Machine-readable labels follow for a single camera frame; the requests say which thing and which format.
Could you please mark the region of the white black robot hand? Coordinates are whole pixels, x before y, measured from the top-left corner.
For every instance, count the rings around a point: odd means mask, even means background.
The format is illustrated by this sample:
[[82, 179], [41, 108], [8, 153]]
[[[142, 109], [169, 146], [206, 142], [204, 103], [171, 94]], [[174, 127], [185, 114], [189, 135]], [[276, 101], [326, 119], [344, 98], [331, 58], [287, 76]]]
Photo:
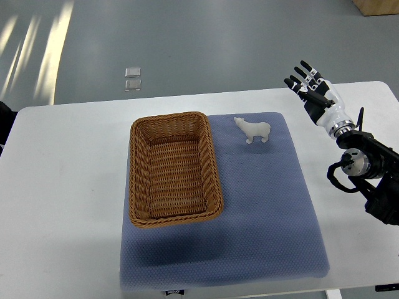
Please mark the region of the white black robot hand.
[[345, 104], [332, 83], [305, 61], [294, 68], [296, 76], [284, 79], [284, 83], [304, 102], [304, 108], [312, 122], [325, 129], [334, 140], [342, 133], [355, 128], [345, 112]]

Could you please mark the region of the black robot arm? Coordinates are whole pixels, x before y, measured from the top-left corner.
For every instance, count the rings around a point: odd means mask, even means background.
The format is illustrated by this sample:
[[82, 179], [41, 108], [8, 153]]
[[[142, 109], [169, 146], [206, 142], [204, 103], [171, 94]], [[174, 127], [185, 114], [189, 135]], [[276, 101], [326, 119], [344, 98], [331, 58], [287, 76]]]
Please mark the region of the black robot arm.
[[362, 130], [361, 108], [354, 129], [341, 128], [336, 144], [344, 150], [329, 166], [327, 179], [346, 193], [360, 192], [365, 212], [384, 224], [398, 225], [398, 153]]

